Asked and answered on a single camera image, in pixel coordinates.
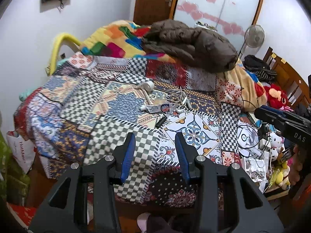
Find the bed frame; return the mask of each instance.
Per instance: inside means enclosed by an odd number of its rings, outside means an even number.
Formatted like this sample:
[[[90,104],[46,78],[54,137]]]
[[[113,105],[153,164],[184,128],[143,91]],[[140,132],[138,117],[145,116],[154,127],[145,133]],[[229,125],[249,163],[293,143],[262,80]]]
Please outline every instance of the bed frame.
[[[287,92],[288,100],[291,101],[289,107],[295,109],[299,103],[307,107],[311,103],[309,86],[290,64],[273,52],[271,47],[268,48],[263,61],[277,72],[276,84]]]

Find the wooden floor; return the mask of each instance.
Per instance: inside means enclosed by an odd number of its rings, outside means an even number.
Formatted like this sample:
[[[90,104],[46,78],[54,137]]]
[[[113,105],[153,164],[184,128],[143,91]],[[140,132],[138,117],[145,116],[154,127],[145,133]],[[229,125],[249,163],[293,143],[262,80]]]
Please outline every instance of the wooden floor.
[[[48,179],[42,168],[40,159],[36,156],[32,170],[28,173],[31,183],[26,201],[27,207],[37,208],[45,196],[50,191],[51,187],[56,183],[56,180]],[[181,213],[193,213],[193,209],[176,209],[164,208],[160,206],[143,206],[138,204],[129,204],[116,202],[116,208],[119,215],[119,221],[122,228],[122,233],[140,232],[136,224],[138,215],[149,212],[153,215],[162,216],[164,219],[169,219],[172,215]]]

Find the metal screw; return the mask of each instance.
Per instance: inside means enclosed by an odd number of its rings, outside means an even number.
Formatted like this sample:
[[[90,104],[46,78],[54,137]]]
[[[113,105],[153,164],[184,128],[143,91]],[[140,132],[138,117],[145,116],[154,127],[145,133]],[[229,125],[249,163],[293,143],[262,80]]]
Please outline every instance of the metal screw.
[[[205,160],[206,160],[206,158],[203,155],[197,156],[197,161],[203,162]]]
[[[112,156],[112,155],[107,155],[105,157],[105,161],[113,161],[113,160],[114,160],[114,156]]]
[[[233,163],[233,164],[231,164],[231,167],[232,167],[233,169],[235,169],[235,170],[240,169],[240,165],[239,165],[238,163]]]
[[[71,169],[77,169],[77,168],[79,168],[79,166],[80,166],[79,163],[76,162],[76,163],[72,163],[72,164],[70,165],[70,168],[71,168]]]

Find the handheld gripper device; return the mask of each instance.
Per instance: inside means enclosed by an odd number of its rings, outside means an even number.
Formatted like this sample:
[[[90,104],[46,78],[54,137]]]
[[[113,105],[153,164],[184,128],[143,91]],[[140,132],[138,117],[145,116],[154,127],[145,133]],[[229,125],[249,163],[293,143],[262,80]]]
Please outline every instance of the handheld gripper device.
[[[199,155],[186,143],[183,134],[175,136],[180,171],[187,184],[197,184],[195,222],[191,232],[219,232],[218,182],[224,185],[224,228],[220,232],[284,231],[283,225],[258,187],[237,163],[223,166]]]
[[[87,232],[86,195],[88,183],[93,182],[95,232],[121,232],[113,185],[127,179],[135,147],[135,135],[128,133],[123,145],[96,164],[73,163],[52,187],[29,229],[34,233]]]

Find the wooden door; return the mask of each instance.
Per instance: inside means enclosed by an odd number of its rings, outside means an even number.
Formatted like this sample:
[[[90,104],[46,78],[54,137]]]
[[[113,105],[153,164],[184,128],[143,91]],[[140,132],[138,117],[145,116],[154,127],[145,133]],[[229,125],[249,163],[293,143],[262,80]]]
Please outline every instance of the wooden door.
[[[136,0],[134,22],[139,25],[150,25],[169,19],[172,2],[173,0]]]

